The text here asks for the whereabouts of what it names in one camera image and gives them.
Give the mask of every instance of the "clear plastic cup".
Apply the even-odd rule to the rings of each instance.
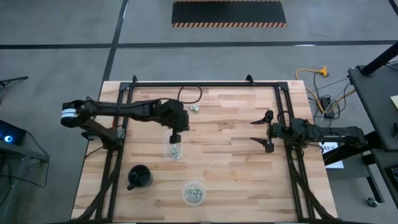
[[[191,206],[200,205],[205,200],[206,192],[204,186],[198,181],[185,184],[182,190],[182,198]]]
[[[172,131],[167,131],[163,137],[163,156],[168,159],[177,160],[182,156],[182,144],[170,144]]]

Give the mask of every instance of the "wheel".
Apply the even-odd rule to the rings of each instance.
[[[368,205],[372,208],[376,208],[378,205],[378,202],[374,198],[368,198],[366,201],[367,201]]]

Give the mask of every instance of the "mug handle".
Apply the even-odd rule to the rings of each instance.
[[[132,189],[134,189],[134,186],[132,184],[127,186],[127,190],[132,190]]]

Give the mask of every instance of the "wooden table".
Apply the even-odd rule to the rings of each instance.
[[[105,82],[99,100],[116,102],[119,83]],[[288,83],[295,117],[311,121],[303,81]],[[296,221],[283,141],[275,139],[275,152],[265,154],[260,144],[249,139],[266,136],[265,124],[249,123],[261,119],[267,110],[277,112],[274,89],[202,88],[203,97],[195,104],[200,106],[198,113],[189,111],[191,105],[185,105],[191,130],[182,133],[183,153],[176,162],[163,157],[162,141],[167,128],[154,122],[129,120],[113,221]],[[133,101],[176,98],[178,90],[179,87],[135,88]],[[194,101],[198,95],[197,88],[185,88],[180,100]],[[97,117],[96,120],[110,127],[113,118]],[[99,141],[90,142],[87,153],[99,146]],[[105,150],[99,150],[85,160],[72,218],[78,217],[98,193],[105,155]],[[306,148],[304,159],[312,192],[328,212],[336,216],[319,148]],[[127,191],[127,173],[137,164],[148,166],[154,181],[146,189]],[[197,207],[190,207],[182,198],[183,186],[191,180],[201,182],[206,190],[205,201]]]

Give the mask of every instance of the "gray floor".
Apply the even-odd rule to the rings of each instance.
[[[0,44],[110,43],[121,2],[0,0]],[[172,1],[130,0],[119,42],[398,39],[398,16],[387,0],[283,0],[282,4],[289,24],[285,30],[172,29]],[[330,76],[317,77],[321,87],[341,80],[347,69],[368,63],[387,48],[119,49],[110,80],[130,80],[132,75],[140,80],[242,80],[247,74],[256,80],[291,80],[297,69],[326,65]],[[13,223],[69,218],[87,142],[80,130],[60,125],[61,106],[64,101],[98,97],[108,54],[108,49],[0,50],[1,79],[30,77],[1,92],[0,119],[32,132],[51,155],[48,186],[39,189],[24,184]],[[313,88],[312,73],[303,72],[300,78]],[[347,82],[322,89],[320,94],[335,96]],[[341,118],[332,124],[347,125],[373,130],[356,94],[347,99]],[[371,196],[366,179],[330,180],[340,218],[373,223],[398,219],[380,174],[372,168],[386,203],[377,208],[365,204],[364,199]],[[44,169],[32,169],[27,178],[44,181]]]

